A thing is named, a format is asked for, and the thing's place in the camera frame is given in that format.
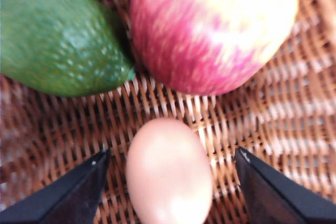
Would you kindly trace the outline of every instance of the black object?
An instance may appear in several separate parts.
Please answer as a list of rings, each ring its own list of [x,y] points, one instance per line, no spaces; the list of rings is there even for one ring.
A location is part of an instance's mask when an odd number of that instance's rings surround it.
[[[296,184],[244,148],[235,153],[252,223],[335,224],[336,205]]]
[[[110,153],[102,150],[57,181],[0,212],[3,224],[92,224]]]

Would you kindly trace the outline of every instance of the egg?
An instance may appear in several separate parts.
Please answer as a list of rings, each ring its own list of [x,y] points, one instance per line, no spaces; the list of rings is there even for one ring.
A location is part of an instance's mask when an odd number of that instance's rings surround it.
[[[140,128],[127,154],[126,181],[144,224],[203,223],[212,202],[209,159],[184,123],[160,118]]]

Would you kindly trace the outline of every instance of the avocado skin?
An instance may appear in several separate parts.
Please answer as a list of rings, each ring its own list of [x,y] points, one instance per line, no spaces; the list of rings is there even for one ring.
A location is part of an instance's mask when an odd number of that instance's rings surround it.
[[[63,97],[134,78],[119,16],[97,0],[2,0],[1,73]]]

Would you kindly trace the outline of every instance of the red apple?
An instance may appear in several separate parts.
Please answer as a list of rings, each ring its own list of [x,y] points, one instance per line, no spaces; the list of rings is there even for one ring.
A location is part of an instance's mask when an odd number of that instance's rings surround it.
[[[298,0],[131,0],[133,41],[151,75],[190,94],[242,85],[289,35]]]

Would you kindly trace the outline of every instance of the woven wicker surface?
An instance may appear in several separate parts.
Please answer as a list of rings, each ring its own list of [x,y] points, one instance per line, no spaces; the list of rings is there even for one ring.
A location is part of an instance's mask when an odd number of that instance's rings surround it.
[[[116,8],[131,38],[129,0]],[[112,162],[95,223],[139,223],[125,183],[137,130],[162,116],[204,142],[214,180],[207,223],[246,223],[233,154],[243,146],[299,184],[336,202],[336,0],[300,0],[292,33],[242,87],[217,97],[184,95],[139,66],[117,90],[59,98],[1,76],[0,209],[50,184],[103,146]]]

